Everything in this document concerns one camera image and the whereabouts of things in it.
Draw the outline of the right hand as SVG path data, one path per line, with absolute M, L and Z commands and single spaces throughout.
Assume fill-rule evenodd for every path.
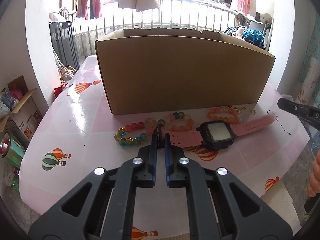
M 320 151 L 317 152 L 316 159 L 313 161 L 313 171 L 309 177 L 307 185 L 308 196 L 315 197 L 320 193 Z

